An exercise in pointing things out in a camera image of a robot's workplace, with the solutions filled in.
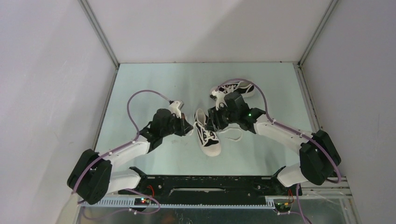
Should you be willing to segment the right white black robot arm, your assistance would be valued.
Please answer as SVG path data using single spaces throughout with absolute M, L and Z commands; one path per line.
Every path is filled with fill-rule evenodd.
M 271 187 L 277 195 L 284 195 L 298 183 L 322 185 L 333 173 L 340 175 L 341 157 L 327 132 L 304 132 L 280 124 L 266 111 L 250 108 L 237 92 L 213 91 L 212 98 L 216 105 L 208 110 L 207 129 L 222 131 L 230 124 L 237 124 L 244 131 L 275 140 L 299 156 L 298 163 L 280 168 L 274 174 Z

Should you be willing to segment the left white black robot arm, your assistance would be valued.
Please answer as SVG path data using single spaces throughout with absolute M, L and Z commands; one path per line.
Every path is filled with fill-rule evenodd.
M 85 150 L 72 170 L 67 186 L 88 204 L 96 204 L 107 194 L 122 189 L 143 194 L 148 182 L 137 171 L 130 168 L 122 171 L 120 168 L 155 150 L 165 137 L 183 137 L 192 133 L 193 129 L 183 114 L 179 118 L 168 109 L 159 109 L 152 121 L 139 131 L 137 139 L 103 155 L 92 149 Z

